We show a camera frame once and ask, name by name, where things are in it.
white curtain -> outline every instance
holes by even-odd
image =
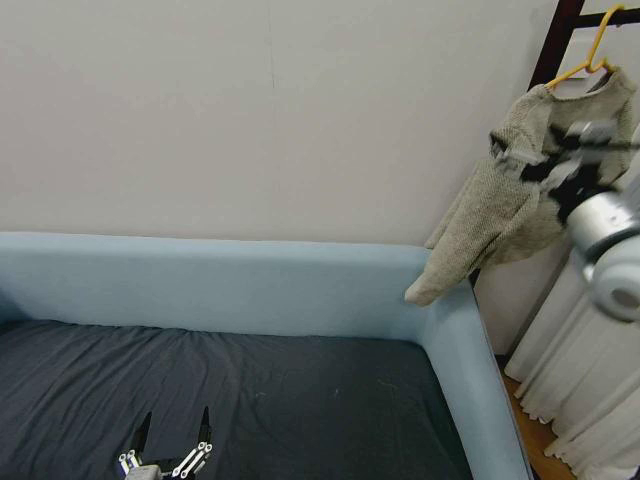
[[[628,480],[640,465],[640,324],[611,319],[563,270],[505,373],[532,419],[558,439],[546,455],[580,479]]]

wooden floor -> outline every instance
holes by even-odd
[[[529,461],[541,480],[575,480],[576,477],[573,476],[565,463],[555,457],[544,455],[543,450],[556,439],[556,436],[549,425],[530,420],[529,416],[522,411],[518,400],[513,396],[520,384],[504,374],[502,374],[502,380],[507,387],[507,392],[509,392],[511,408],[513,408],[520,433],[527,447]]]

hanger hook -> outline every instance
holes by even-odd
[[[609,65],[609,62],[607,62],[606,57],[600,60],[600,62],[598,62],[597,65],[593,64],[593,57],[595,57],[596,50],[600,46],[602,35],[604,34],[604,31],[607,28],[607,25],[609,24],[609,20],[611,20],[612,15],[616,13],[618,10],[624,10],[624,5],[621,3],[614,5],[609,10],[607,10],[607,13],[605,13],[604,16],[602,17],[602,21],[600,22],[600,26],[598,27],[598,32],[596,33],[596,38],[593,40],[593,44],[591,45],[591,50],[589,50],[589,56],[587,57],[588,65],[585,67],[585,70],[589,73],[594,73],[597,70],[601,69],[602,67],[605,67],[607,70],[612,70],[612,67],[611,65]]]

sweater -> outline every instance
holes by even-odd
[[[474,269],[522,260],[560,237],[558,204],[539,184],[501,173],[496,168],[497,153],[509,147],[537,154],[557,151],[549,125],[567,129],[576,121],[616,120],[612,141],[628,142],[633,131],[630,99],[635,90],[618,69],[579,97],[558,98],[546,86],[537,85],[518,99],[491,132],[491,154],[477,163],[427,240],[425,247],[433,251],[424,272],[405,292],[405,300],[429,305]],[[599,168],[600,183],[610,184],[624,173],[629,158],[626,152],[607,153]]]

clothes hanger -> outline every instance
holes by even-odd
[[[555,87],[560,82],[563,82],[567,78],[572,77],[573,75],[578,73],[580,70],[586,70],[589,73],[595,73],[601,68],[604,68],[607,72],[611,73],[617,69],[617,67],[614,65],[611,65],[606,58],[603,58],[602,60],[600,60],[599,63],[597,63],[596,65],[593,65],[593,57],[596,54],[596,50],[600,46],[602,35],[604,34],[604,31],[607,28],[607,25],[609,24],[609,20],[611,19],[611,16],[618,10],[624,10],[624,5],[622,5],[621,3],[614,5],[609,10],[607,10],[607,13],[605,13],[604,17],[602,17],[602,21],[600,22],[600,26],[598,27],[598,32],[596,33],[596,38],[593,40],[593,44],[591,45],[591,49],[589,50],[587,59],[577,67],[551,80],[549,83],[546,84],[547,88],[551,89]]]

